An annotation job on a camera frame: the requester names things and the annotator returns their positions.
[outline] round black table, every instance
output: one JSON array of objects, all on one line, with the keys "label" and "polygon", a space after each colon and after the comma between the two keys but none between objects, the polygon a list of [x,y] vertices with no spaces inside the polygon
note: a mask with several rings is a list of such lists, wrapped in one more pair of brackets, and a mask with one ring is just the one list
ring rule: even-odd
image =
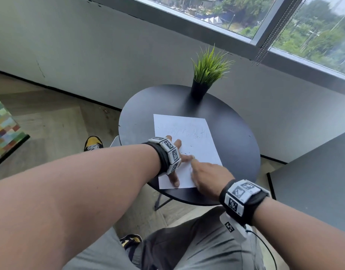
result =
[{"label": "round black table", "polygon": [[[213,95],[194,101],[190,87],[159,85],[135,94],[119,118],[121,145],[140,144],[155,136],[154,114],[205,118],[221,162],[237,180],[255,182],[260,170],[260,150],[246,122],[231,107]],[[196,188],[159,189],[158,177],[148,183],[174,200],[193,205],[216,205]]]}]

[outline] gray shorts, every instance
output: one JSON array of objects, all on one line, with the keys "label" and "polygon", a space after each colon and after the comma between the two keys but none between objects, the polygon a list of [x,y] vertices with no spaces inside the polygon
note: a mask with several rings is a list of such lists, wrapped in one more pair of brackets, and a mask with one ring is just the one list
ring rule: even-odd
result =
[{"label": "gray shorts", "polygon": [[163,228],[145,239],[130,262],[113,228],[67,263],[63,270],[219,269],[264,270],[256,236],[240,244],[220,222],[215,207],[177,227]]}]

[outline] sheet of paper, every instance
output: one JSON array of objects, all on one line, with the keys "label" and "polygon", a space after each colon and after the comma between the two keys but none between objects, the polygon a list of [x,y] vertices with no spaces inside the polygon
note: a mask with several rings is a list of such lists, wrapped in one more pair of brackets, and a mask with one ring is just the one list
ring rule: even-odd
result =
[{"label": "sheet of paper", "polygon": [[[193,154],[200,162],[209,162],[221,165],[220,157],[216,151],[214,141],[204,118],[177,117],[154,114],[155,136],[172,136],[172,141],[181,139],[181,154]],[[191,165],[183,163],[177,169],[180,180],[179,188],[194,188],[191,180]],[[159,177],[160,189],[175,188],[167,175]]]}]

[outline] black cable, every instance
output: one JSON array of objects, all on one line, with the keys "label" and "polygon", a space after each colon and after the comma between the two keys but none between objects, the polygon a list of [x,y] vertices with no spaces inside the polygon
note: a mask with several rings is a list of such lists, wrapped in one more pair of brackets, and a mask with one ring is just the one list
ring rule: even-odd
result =
[{"label": "black cable", "polygon": [[274,260],[275,269],[278,270],[278,266],[276,265],[276,261],[275,261],[274,255],[271,253],[270,249],[267,247],[267,245],[264,243],[264,241],[263,241],[254,231],[246,230],[246,232],[250,232],[250,233],[254,234],[256,237],[258,237],[258,238],[260,239],[260,241],[262,241],[262,243],[263,243],[263,244],[266,246],[266,248],[269,250],[271,257],[272,257],[273,260]]}]

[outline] forearm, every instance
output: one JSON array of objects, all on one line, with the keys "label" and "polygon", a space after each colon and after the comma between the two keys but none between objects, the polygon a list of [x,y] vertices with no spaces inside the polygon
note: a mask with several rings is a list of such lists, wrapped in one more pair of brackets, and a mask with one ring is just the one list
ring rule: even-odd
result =
[{"label": "forearm", "polygon": [[0,269],[62,267],[107,231],[159,170],[151,146],[131,145],[72,155],[1,180]]},{"label": "forearm", "polygon": [[345,233],[314,217],[266,198],[253,225],[291,269],[345,269]]}]

